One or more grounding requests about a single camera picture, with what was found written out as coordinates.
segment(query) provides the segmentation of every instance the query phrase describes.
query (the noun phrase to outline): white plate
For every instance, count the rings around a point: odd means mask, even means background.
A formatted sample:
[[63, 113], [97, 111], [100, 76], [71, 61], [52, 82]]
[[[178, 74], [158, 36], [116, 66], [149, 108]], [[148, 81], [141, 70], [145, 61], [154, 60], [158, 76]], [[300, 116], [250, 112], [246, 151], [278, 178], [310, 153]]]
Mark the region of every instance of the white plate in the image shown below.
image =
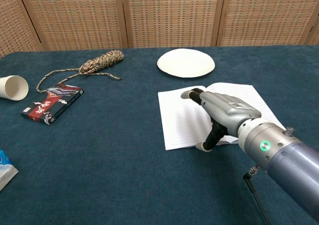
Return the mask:
[[158, 67], [177, 77], [200, 77], [215, 68], [214, 60], [206, 53], [192, 49], [175, 49], [158, 59]]

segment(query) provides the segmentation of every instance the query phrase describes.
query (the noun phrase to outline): white paper cup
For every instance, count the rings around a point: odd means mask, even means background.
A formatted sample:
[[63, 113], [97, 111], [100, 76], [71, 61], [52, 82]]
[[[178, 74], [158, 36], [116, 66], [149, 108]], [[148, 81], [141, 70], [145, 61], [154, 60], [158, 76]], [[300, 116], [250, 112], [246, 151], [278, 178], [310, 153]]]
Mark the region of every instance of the white paper cup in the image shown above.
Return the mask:
[[29, 86], [26, 80], [20, 76], [8, 76], [0, 78], [0, 97], [13, 101], [20, 101], [26, 97]]

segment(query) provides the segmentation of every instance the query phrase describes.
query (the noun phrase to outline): lined paper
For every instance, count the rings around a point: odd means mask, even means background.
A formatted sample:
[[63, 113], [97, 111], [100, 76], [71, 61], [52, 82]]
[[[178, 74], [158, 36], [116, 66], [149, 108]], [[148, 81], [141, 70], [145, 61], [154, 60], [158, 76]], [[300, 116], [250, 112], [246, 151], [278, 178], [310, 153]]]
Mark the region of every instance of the lined paper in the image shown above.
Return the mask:
[[[207, 87], [193, 86], [168, 92], [159, 92], [159, 108], [163, 127], [165, 149], [178, 149], [195, 146], [204, 142], [211, 131], [210, 117], [194, 101], [180, 98], [187, 90], [200, 88], [204, 91], [235, 96], [247, 102], [262, 113], [262, 117], [282, 127], [261, 96], [251, 85], [215, 83]], [[224, 136], [218, 144], [236, 143], [237, 138]]]

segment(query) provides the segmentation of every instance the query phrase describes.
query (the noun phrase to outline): coiled rope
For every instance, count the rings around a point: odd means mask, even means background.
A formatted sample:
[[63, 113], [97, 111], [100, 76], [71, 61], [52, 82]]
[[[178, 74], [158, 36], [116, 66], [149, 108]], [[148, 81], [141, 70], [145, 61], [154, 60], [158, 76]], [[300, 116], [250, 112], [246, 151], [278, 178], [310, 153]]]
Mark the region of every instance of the coiled rope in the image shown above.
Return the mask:
[[79, 72], [78, 74], [74, 74], [72, 76], [69, 76], [69, 77], [63, 79], [58, 84], [64, 83], [67, 80], [70, 80], [70, 79], [75, 78], [75, 77], [80, 76], [80, 75], [103, 75], [103, 76], [111, 77], [111, 78], [113, 78], [115, 80], [120, 80], [121, 78], [116, 77], [116, 76], [112, 75], [111, 73], [108, 73], [108, 72], [100, 72], [100, 73], [98, 73], [98, 71], [103, 70], [105, 68], [112, 67], [117, 62], [120, 62], [123, 59], [124, 59], [123, 52], [121, 52], [119, 50], [114, 50], [114, 51], [109, 51], [106, 54], [102, 54], [101, 56], [99, 56], [97, 58], [94, 58], [93, 60], [88, 60], [86, 63], [84, 63], [79, 68], [54, 70], [54, 71], [46, 74], [41, 79], [41, 81], [36, 86], [36, 91], [39, 92], [39, 93], [47, 92], [48, 89], [40, 90], [39, 87], [40, 87], [40, 85], [42, 84], [42, 82], [46, 78], [48, 78], [51, 74], [56, 73], [56, 72], [71, 72], [71, 71], [78, 71]]

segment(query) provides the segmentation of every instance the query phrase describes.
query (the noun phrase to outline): plastic bag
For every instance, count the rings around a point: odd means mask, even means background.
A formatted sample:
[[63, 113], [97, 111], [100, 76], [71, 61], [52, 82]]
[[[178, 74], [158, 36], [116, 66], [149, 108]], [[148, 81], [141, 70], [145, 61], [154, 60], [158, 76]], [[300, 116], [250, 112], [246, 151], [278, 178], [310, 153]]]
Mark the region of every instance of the plastic bag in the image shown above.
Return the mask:
[[0, 150], [0, 191], [18, 173], [6, 154]]

